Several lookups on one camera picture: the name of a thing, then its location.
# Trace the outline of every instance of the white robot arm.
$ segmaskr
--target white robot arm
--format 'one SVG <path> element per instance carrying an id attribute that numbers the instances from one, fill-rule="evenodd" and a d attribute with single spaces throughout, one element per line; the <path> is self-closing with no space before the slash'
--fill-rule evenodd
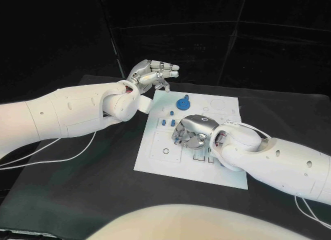
<path id="1" fill-rule="evenodd" d="M 170 84 L 177 65 L 144 60 L 127 80 L 58 89 L 43 97 L 0 105 L 0 159 L 17 148 L 46 139 L 71 138 L 128 121 L 137 110 L 150 112 L 153 100 L 141 94 Z"/>
<path id="2" fill-rule="evenodd" d="M 243 123 L 219 125 L 202 115 L 181 120 L 173 139 L 193 149 L 209 141 L 213 157 L 230 170 L 246 171 L 285 193 L 331 205 L 331 156 L 282 139 L 262 139 Z"/>

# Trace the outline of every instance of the blue part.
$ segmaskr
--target blue part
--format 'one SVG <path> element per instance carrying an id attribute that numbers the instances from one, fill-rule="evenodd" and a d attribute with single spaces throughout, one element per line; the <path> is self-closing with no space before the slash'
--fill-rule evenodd
<path id="1" fill-rule="evenodd" d="M 177 101 L 176 106 L 183 111 L 186 111 L 190 108 L 189 95 L 186 95 L 186 97 Z"/>

